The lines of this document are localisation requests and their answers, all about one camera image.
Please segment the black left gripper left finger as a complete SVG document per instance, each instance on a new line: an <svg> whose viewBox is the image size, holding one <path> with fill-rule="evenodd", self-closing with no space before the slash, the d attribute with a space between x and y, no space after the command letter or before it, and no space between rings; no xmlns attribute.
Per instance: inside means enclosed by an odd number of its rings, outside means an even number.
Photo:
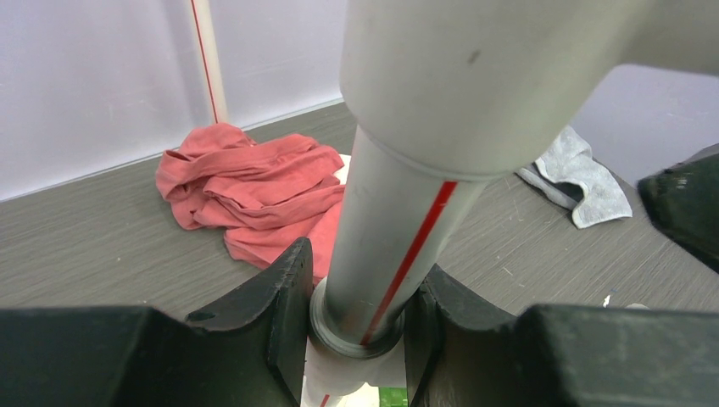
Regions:
<svg viewBox="0 0 719 407"><path fill-rule="evenodd" d="M5 309L4 406L297 406L312 247L179 321L149 306Z"/></svg>

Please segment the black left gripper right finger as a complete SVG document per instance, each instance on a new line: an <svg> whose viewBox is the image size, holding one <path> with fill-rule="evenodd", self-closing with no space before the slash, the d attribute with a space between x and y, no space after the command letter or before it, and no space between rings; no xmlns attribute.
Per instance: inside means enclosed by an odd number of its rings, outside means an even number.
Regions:
<svg viewBox="0 0 719 407"><path fill-rule="evenodd" d="M514 316L434 267L404 311L413 406L715 406L718 317L538 304Z"/></svg>

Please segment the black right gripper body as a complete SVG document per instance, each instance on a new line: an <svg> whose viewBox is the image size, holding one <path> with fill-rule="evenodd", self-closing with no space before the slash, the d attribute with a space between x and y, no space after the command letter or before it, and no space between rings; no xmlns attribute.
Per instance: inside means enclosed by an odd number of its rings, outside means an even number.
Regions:
<svg viewBox="0 0 719 407"><path fill-rule="evenodd" d="M638 181L651 224L718 271L718 146Z"/></svg>

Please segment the white PVC pipe frame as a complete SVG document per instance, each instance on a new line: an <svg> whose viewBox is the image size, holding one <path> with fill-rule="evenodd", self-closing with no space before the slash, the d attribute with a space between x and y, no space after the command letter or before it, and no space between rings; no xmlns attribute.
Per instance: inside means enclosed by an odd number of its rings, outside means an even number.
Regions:
<svg viewBox="0 0 719 407"><path fill-rule="evenodd" d="M357 121L305 392L332 405L404 343L404 311L486 185L533 162L618 64L716 74L715 1L352 1Z"/></svg>

